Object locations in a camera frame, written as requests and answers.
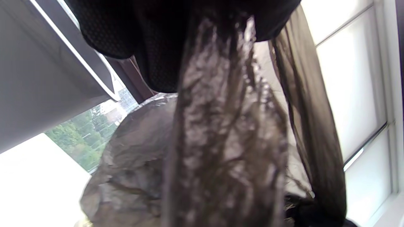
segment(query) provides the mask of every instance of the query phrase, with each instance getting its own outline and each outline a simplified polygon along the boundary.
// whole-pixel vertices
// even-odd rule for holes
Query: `green foliage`
[[[99,105],[48,130],[45,134],[84,169],[94,168],[117,126]]]

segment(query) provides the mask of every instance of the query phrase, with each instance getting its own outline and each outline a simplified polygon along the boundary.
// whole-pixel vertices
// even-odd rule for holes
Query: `sheer brown fabric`
[[[343,159],[316,47],[301,6],[280,35],[269,41],[269,47],[314,201],[342,223],[347,206]]]

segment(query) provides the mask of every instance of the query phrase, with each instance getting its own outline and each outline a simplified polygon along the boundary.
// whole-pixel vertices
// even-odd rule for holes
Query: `white panel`
[[[321,44],[317,53],[346,160],[386,121],[373,11]]]
[[[359,226],[364,226],[391,194],[388,144],[388,135],[385,131],[345,172],[347,218]]]
[[[45,134],[0,154],[0,226],[73,227],[90,177]]]
[[[314,42],[317,44],[371,2],[371,0],[303,0],[301,5]]]

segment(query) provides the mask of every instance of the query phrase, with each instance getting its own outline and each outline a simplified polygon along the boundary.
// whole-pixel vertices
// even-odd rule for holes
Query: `windowsill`
[[[364,227],[403,227],[404,192],[391,195]]]

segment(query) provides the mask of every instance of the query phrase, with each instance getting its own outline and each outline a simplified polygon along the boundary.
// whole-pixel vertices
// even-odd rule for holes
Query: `glass pane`
[[[387,130],[345,172],[347,218],[359,226],[376,212],[391,194],[389,143]]]
[[[303,0],[301,5],[311,35],[317,44],[371,2],[371,0]]]
[[[43,133],[0,154],[0,226],[73,227],[89,179]]]
[[[119,102],[108,100],[45,132],[89,172],[97,167],[118,125],[138,105],[119,79],[114,80],[114,88],[121,98]]]
[[[344,159],[386,121],[372,10],[317,48]]]

